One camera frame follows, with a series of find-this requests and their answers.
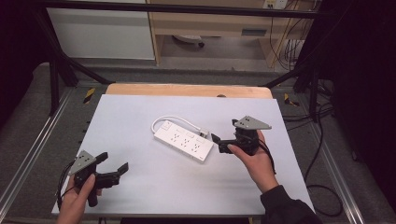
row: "white cable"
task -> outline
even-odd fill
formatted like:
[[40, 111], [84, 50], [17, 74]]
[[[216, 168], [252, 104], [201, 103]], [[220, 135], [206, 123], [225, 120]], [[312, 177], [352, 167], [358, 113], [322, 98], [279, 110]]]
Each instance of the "white cable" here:
[[180, 120], [183, 120], [184, 122], [190, 124], [190, 126], [192, 126], [193, 128], [195, 128], [196, 130], [198, 130], [198, 131], [201, 131], [201, 130], [202, 130], [200, 127], [198, 127], [198, 126], [192, 124], [191, 122], [187, 121], [186, 119], [183, 119], [183, 118], [180, 118], [180, 117], [177, 117], [177, 116], [162, 116], [162, 117], [159, 117], [159, 118], [157, 118], [156, 120], [154, 120], [154, 122], [152, 122], [152, 124], [151, 124], [151, 131], [152, 131], [153, 133], [155, 133], [154, 125], [155, 125], [158, 121], [160, 121], [160, 120], [162, 120], [162, 119], [180, 119]]

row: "metal rail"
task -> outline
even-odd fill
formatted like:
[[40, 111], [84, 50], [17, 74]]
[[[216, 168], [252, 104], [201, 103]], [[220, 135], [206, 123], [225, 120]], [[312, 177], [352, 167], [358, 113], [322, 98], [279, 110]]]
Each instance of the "metal rail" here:
[[[306, 96], [302, 96], [301, 94], [297, 94], [297, 96], [305, 113], [308, 113], [308, 100], [306, 99]], [[318, 124], [311, 122], [310, 126], [314, 131], [317, 141], [319, 141], [320, 129]], [[323, 138], [322, 142], [321, 155], [326, 165], [326, 168], [329, 171], [329, 175], [332, 179], [332, 183], [334, 184], [334, 188], [340, 196], [341, 201], [343, 202], [344, 210], [346, 212], [346, 216], [349, 219], [349, 222], [352, 224], [363, 224], [364, 219], [361, 215], [361, 211], [357, 206], [355, 199], [353, 198], [353, 195], [350, 192], [349, 187], [347, 186], [347, 182], [345, 181], [340, 169], [338, 168], [334, 157], [332, 156], [331, 150], [329, 149], [325, 138]]]
[[0, 198], [0, 223], [2, 223], [3, 219], [6, 217], [9, 208], [17, 197], [18, 192], [20, 191], [24, 181], [26, 180], [33, 166], [35, 165], [35, 161], [37, 160], [41, 150], [49, 139], [53, 128], [57, 124], [62, 113], [64, 112], [64, 108], [67, 105], [72, 91], [72, 88], [65, 91], [63, 97], [61, 98], [58, 110], [53, 114], [53, 116], [48, 118], [40, 134], [33, 143], [25, 159], [21, 163], [17, 173], [14, 175], [12, 180], [9, 182], [6, 190], [3, 192]]

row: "white cabinet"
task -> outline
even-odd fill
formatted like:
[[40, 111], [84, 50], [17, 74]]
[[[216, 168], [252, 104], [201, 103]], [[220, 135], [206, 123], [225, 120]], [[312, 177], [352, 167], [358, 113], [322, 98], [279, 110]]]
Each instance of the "white cabinet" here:
[[[145, 3], [145, 0], [106, 0]], [[73, 58], [154, 60], [147, 12], [49, 8], [64, 52]]]

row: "gray floor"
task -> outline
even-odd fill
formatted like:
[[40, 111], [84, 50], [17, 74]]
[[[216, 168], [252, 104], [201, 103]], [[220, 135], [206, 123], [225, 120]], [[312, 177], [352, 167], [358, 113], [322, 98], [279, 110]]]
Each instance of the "gray floor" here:
[[[286, 72], [279, 65], [273, 69], [267, 68], [258, 46], [258, 41], [252, 39], [207, 37], [205, 47], [199, 49], [197, 46], [179, 43], [172, 37], [167, 37], [163, 48], [163, 63], [158, 66], [152, 62], [111, 62], [111, 65], [108, 65], [103, 61], [91, 66], [92, 70], [101, 76], [118, 82], [257, 86]], [[34, 220], [44, 223], [45, 220], [55, 219], [50, 210], [56, 200], [54, 193], [59, 175], [66, 164], [74, 159], [79, 141], [84, 137], [83, 131], [89, 128], [87, 121], [92, 118], [100, 95], [106, 91], [106, 86], [94, 84], [90, 78], [83, 75], [79, 77], [82, 80], [81, 86], [74, 89], [62, 88], [63, 92], [71, 92], [70, 101], [9, 208], [7, 222], [16, 218], [27, 218], [24, 221], [32, 223]], [[293, 81], [288, 80], [282, 83], [281, 87], [273, 89], [282, 115], [304, 114], [301, 106], [284, 104], [285, 92], [290, 95], [291, 100], [299, 99], [290, 88]], [[90, 103], [84, 105], [82, 101], [90, 85], [95, 85], [96, 91]], [[327, 100], [320, 98], [320, 101], [324, 103]], [[18, 172], [20, 164], [49, 118], [49, 112], [49, 73], [48, 68], [42, 66], [36, 69], [34, 83], [7, 124], [0, 130], [0, 192], [6, 191], [12, 177]], [[292, 128], [299, 123], [286, 125], [287, 128]], [[389, 208], [367, 167], [352, 160], [347, 140], [337, 119], [323, 119], [323, 128], [326, 141], [364, 220], [367, 223], [396, 223], [394, 212]], [[289, 135], [304, 174], [318, 142], [309, 125], [291, 130]], [[321, 156], [316, 161], [307, 183], [333, 188]], [[329, 213], [337, 210], [337, 201], [327, 191], [314, 189], [310, 191], [310, 195], [318, 208]], [[348, 223], [345, 213], [340, 217], [326, 217], [321, 214], [319, 216], [325, 223]]]

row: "power cord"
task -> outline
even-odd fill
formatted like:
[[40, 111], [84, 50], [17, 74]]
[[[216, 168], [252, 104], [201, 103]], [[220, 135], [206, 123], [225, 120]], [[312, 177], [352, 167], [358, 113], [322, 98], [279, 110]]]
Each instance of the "power cord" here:
[[309, 120], [308, 122], [305, 122], [305, 123], [303, 123], [303, 124], [297, 125], [297, 126], [292, 127], [292, 128], [289, 128], [289, 129], [287, 129], [287, 131], [291, 131], [291, 130], [295, 130], [295, 129], [301, 128], [301, 127], [307, 125], [308, 123], [310, 123], [310, 122], [312, 122], [312, 121], [313, 121], [313, 120], [311, 119], [311, 120]]
[[[312, 159], [312, 161], [310, 162], [310, 164], [309, 164], [309, 166], [308, 166], [308, 169], [307, 169], [306, 172], [305, 172], [305, 175], [304, 175], [304, 182], [305, 182], [305, 183], [306, 183], [306, 180], [307, 180], [307, 178], [308, 178], [308, 175], [309, 175], [309, 173], [310, 173], [310, 171], [311, 171], [311, 169], [312, 169], [312, 167], [313, 167], [315, 161], [316, 161], [317, 158], [318, 158], [318, 154], [319, 154], [320, 149], [321, 149], [321, 146], [322, 146], [322, 144], [323, 144], [323, 136], [324, 136], [324, 134], [323, 134], [323, 126], [322, 126], [322, 124], [321, 124], [321, 118], [322, 118], [322, 117], [325, 117], [325, 116], [327, 116], [327, 115], [329, 115], [329, 114], [333, 111], [333, 108], [331, 107], [331, 108], [325, 109], [324, 111], [322, 111], [322, 110], [323, 110], [323, 107], [324, 107], [324, 106], [329, 105], [329, 104], [330, 104], [330, 103], [327, 103], [327, 104], [322, 105], [322, 106], [319, 108], [318, 113], [316, 113], [316, 116], [318, 117], [318, 126], [319, 126], [319, 129], [320, 129], [320, 138], [319, 138], [319, 144], [318, 144], [318, 148], [317, 148], [317, 151], [316, 151], [316, 153], [315, 153], [315, 156], [314, 156], [314, 158]], [[308, 118], [310, 118], [309, 115], [307, 115], [307, 116], [302, 116], [302, 117], [299, 117], [299, 118], [297, 118], [297, 119], [289, 119], [289, 120], [290, 120], [290, 121], [301, 121], [301, 120], [303, 120], [303, 119], [308, 119]], [[321, 213], [322, 215], [327, 216], [327, 217], [338, 217], [338, 216], [340, 216], [340, 215], [342, 214], [342, 212], [343, 212], [343, 203], [342, 203], [342, 201], [341, 201], [341, 198], [338, 196], [338, 194], [337, 194], [333, 189], [331, 189], [331, 188], [329, 188], [329, 187], [326, 187], [326, 186], [323, 186], [323, 185], [307, 185], [306, 188], [307, 188], [307, 189], [320, 188], [320, 189], [326, 189], [326, 190], [328, 190], [331, 194], [333, 194], [333, 195], [335, 196], [335, 198], [337, 199], [337, 201], [338, 201], [338, 203], [339, 203], [339, 206], [340, 206], [340, 209], [339, 209], [337, 212], [333, 213], [333, 214], [324, 212], [323, 210], [321, 210], [321, 209], [317, 208], [316, 206], [314, 206], [314, 209], [315, 209], [316, 211], [318, 211], [319, 213]]]
[[62, 202], [63, 202], [63, 200], [62, 200], [62, 197], [68, 192], [68, 191], [70, 191], [71, 189], [73, 189], [73, 188], [71, 188], [71, 189], [68, 189], [67, 191], [65, 191], [64, 192], [64, 194], [62, 194], [61, 193], [61, 191], [62, 191], [62, 184], [64, 183], [64, 177], [65, 177], [65, 175], [66, 175], [66, 173], [67, 173], [67, 171], [70, 169], [70, 167], [72, 167], [72, 165], [74, 164], [74, 162], [75, 161], [71, 161], [71, 162], [69, 162], [67, 165], [66, 165], [66, 167], [64, 167], [64, 170], [62, 171], [62, 174], [61, 174], [61, 178], [59, 179], [59, 182], [58, 182], [58, 189], [57, 189], [57, 191], [56, 191], [56, 197], [57, 197], [57, 204], [58, 204], [58, 208], [59, 208], [59, 210], [61, 211], [61, 206], [62, 206]]
[[[296, 0], [296, 3], [295, 3], [295, 5], [294, 5], [293, 10], [296, 9], [296, 6], [297, 6], [297, 4], [298, 4], [299, 1], [300, 1], [300, 0]], [[296, 25], [298, 22], [299, 22], [299, 21], [297, 21], [297, 22], [290, 28], [288, 34], [290, 33], [290, 31], [295, 27], [295, 25]], [[276, 51], [274, 50], [274, 47], [273, 47], [273, 45], [272, 45], [272, 32], [273, 32], [273, 26], [274, 26], [274, 18], [271, 17], [271, 27], [270, 27], [270, 47], [271, 47], [271, 50], [272, 50], [272, 52], [274, 53], [274, 55], [275, 55], [275, 57], [276, 57], [276, 60], [277, 60], [277, 61], [279, 62], [279, 64], [282, 66], [282, 68], [284, 68], [284, 69], [286, 69], [286, 70], [290, 70], [290, 65], [289, 65], [289, 68], [288, 68], [288, 67], [287, 67], [288, 65], [287, 65], [286, 63], [283, 63], [283, 62], [282, 62], [282, 58], [280, 57], [280, 55], [279, 55], [279, 57], [278, 57], [278, 55], [276, 54]]]
[[182, 120], [182, 121], [186, 122], [187, 124], [189, 124], [189, 125], [190, 125], [191, 127], [193, 127], [194, 129], [198, 130], [198, 131], [199, 131], [199, 135], [200, 135], [201, 137], [206, 138], [206, 137], [209, 135], [209, 131], [208, 131], [207, 129], [200, 128], [200, 127], [198, 127], [198, 126], [192, 124], [192, 123], [189, 122], [188, 120], [183, 119], [183, 118], [181, 118], [181, 117], [177, 117], [177, 116], [162, 116], [162, 117], [159, 117], [159, 118], [155, 119], [155, 120], [152, 122], [152, 124], [151, 124], [151, 131], [152, 131], [153, 133], [156, 133], [156, 131], [154, 130], [154, 125], [155, 125], [158, 121], [164, 120], [164, 119], [179, 119], [179, 120]]

